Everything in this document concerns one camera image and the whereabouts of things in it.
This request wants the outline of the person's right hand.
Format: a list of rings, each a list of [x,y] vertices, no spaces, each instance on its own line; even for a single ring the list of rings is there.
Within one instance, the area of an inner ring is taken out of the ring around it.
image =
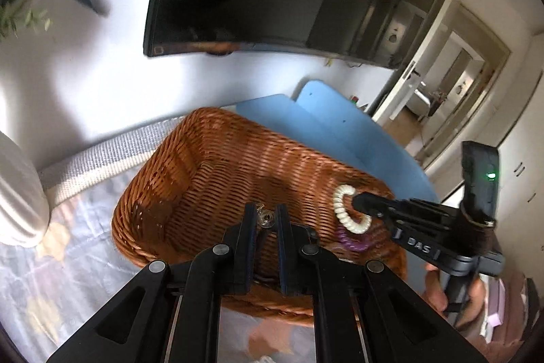
[[[437,312],[444,316],[448,300],[441,285],[440,270],[430,263],[425,264],[425,290],[422,298],[432,306]],[[484,308],[486,290],[485,285],[480,279],[475,280],[467,292],[469,301],[457,318],[456,328],[459,329],[472,321],[476,320],[478,314]]]

